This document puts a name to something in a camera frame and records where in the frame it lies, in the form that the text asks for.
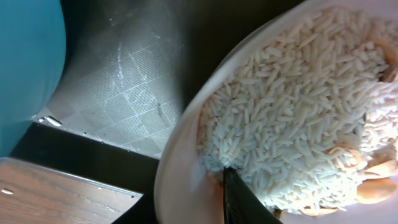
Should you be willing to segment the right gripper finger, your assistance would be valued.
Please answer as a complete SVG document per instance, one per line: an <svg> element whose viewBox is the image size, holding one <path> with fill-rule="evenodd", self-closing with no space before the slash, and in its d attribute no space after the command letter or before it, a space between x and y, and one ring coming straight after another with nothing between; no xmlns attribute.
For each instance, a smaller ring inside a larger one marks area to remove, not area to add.
<svg viewBox="0 0 398 224"><path fill-rule="evenodd" d="M223 171L225 224L282 224L253 194L233 168Z"/></svg>

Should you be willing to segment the white pink bowl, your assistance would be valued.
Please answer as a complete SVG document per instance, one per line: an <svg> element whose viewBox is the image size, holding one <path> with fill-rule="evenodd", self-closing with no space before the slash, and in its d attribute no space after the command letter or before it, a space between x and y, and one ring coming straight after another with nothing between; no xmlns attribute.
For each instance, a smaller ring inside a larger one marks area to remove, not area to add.
<svg viewBox="0 0 398 224"><path fill-rule="evenodd" d="M159 223L365 223L397 210L397 2L305 1L190 102L160 160Z"/></svg>

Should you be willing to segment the rice and food scraps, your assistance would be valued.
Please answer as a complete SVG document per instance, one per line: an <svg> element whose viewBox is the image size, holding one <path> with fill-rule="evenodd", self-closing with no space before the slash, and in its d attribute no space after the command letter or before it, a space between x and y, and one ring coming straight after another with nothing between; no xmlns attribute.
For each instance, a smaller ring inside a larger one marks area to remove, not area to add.
<svg viewBox="0 0 398 224"><path fill-rule="evenodd" d="M344 210L397 172L397 22L343 7L281 32L204 103L196 149L269 210Z"/></svg>

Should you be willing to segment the light blue bowl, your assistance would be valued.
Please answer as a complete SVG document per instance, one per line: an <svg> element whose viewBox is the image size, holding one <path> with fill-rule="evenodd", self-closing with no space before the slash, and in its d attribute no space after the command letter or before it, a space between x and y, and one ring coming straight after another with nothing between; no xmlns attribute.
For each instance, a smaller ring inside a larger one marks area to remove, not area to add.
<svg viewBox="0 0 398 224"><path fill-rule="evenodd" d="M10 155L49 101L65 54L59 0L1 0L1 157Z"/></svg>

